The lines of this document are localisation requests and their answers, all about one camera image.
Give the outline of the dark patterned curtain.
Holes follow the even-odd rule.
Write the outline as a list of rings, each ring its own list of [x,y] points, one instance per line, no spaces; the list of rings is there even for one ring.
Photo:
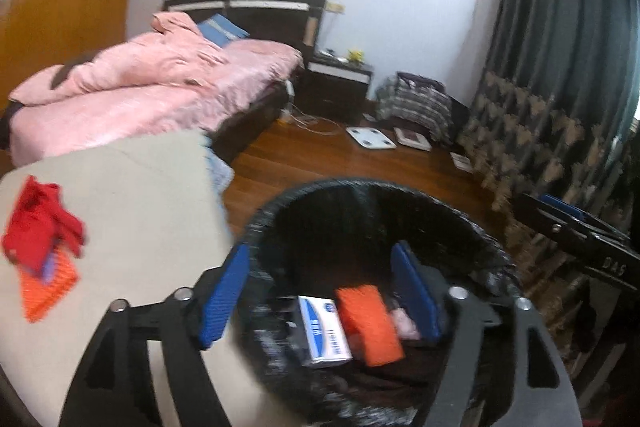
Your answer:
[[[639,0],[501,0],[483,77],[460,134],[506,250],[563,359],[594,343],[589,277],[515,217],[518,196],[589,208],[639,100]]]

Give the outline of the black white nightstand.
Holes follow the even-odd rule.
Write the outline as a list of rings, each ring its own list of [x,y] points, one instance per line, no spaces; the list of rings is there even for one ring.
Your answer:
[[[316,55],[296,88],[295,104],[305,114],[355,126],[362,118],[372,77],[370,65]]]

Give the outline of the white blue cotton pad box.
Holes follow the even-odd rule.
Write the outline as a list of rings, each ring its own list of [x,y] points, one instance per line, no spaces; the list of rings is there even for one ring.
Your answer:
[[[320,367],[352,361],[352,351],[332,299],[298,296],[294,317],[295,346],[303,365]]]

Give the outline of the white booklet on floor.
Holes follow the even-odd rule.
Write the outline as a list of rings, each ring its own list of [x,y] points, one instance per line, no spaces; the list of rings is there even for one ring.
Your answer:
[[[472,162],[469,160],[469,158],[454,152],[451,152],[450,156],[451,156],[452,162],[454,163],[454,167],[467,173],[474,172],[474,167],[472,165]]]

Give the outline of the pink cloth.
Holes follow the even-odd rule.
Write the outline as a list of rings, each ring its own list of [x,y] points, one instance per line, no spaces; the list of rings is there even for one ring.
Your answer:
[[[400,340],[420,340],[421,335],[405,309],[395,308],[390,310],[390,319],[396,329],[396,334]]]

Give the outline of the yellow plush toy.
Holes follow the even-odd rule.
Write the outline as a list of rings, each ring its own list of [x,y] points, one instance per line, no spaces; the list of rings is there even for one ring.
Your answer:
[[[363,50],[349,49],[347,51],[347,60],[349,61],[349,63],[363,64],[364,63]]]

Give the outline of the white bathroom scale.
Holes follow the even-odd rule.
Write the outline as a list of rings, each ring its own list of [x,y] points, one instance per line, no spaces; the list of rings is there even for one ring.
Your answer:
[[[386,134],[375,128],[347,127],[347,134],[366,150],[395,150],[396,143]]]

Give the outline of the red fleece cloth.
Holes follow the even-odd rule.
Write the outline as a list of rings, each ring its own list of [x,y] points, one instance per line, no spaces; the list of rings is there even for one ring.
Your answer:
[[[41,277],[56,248],[79,257],[84,244],[84,222],[63,205],[61,187],[28,176],[2,235],[6,257],[30,275]]]

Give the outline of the bed with pink sheet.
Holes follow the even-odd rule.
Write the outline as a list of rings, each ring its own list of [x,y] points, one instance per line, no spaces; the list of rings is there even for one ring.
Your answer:
[[[216,132],[303,63],[299,50],[280,42],[247,39],[224,50],[230,63],[209,87],[134,87],[24,106],[11,119],[13,164],[22,167],[137,134]]]

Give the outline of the blue pillow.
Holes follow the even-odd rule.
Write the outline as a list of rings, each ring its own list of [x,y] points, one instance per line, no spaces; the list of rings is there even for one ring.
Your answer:
[[[246,39],[250,35],[246,30],[239,28],[239,26],[236,26],[221,14],[215,14],[198,23],[198,30],[201,31],[205,39],[221,48],[228,46],[232,42]]]

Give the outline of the orange knitted mat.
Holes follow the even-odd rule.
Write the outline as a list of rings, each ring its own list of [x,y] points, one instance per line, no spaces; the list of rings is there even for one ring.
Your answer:
[[[18,280],[22,297],[24,317],[35,323],[47,313],[77,284],[78,272],[66,251],[55,253],[55,277],[51,284],[43,284],[40,277],[30,274],[25,268],[18,268]]]

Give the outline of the dark wooden headboard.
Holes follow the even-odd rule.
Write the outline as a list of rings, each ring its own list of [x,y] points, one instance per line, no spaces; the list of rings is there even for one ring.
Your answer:
[[[314,56],[328,0],[165,0],[164,11],[189,14],[195,23],[223,15],[257,40],[298,49],[305,62]]]

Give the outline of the red white scale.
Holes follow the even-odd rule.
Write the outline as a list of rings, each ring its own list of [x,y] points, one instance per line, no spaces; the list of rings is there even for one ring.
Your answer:
[[[431,152],[432,150],[431,143],[419,132],[395,128],[394,133],[398,143],[403,146],[423,150],[423,152]]]

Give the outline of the black lined trash bin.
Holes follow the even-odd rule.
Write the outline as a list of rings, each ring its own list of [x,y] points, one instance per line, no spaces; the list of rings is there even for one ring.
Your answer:
[[[522,286],[501,245],[465,214],[414,188],[372,179],[323,179],[267,202],[242,234],[250,274],[238,304],[240,345],[270,392],[320,426],[408,426],[433,398],[445,341],[400,342],[402,357],[369,366],[361,357],[313,365],[291,329],[300,296],[329,298],[358,347],[375,342],[383,317],[409,311],[394,283],[392,250],[406,243],[424,265],[484,300],[518,297]]]

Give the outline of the orange foam net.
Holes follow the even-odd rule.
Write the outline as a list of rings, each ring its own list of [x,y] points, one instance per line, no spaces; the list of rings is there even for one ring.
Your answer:
[[[374,285],[342,287],[336,291],[338,314],[349,340],[369,367],[380,367],[405,358],[382,295]]]

